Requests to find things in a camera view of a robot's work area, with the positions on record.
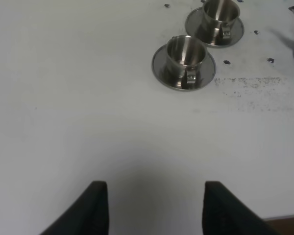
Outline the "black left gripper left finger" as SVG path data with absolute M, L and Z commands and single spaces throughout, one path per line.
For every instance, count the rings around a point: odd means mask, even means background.
M 108 187 L 105 181 L 93 181 L 79 198 L 43 235 L 109 234 Z

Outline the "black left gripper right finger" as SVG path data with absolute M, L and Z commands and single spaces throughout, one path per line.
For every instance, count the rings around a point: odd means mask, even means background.
M 205 235 L 277 235 L 219 181 L 205 182 L 202 211 Z

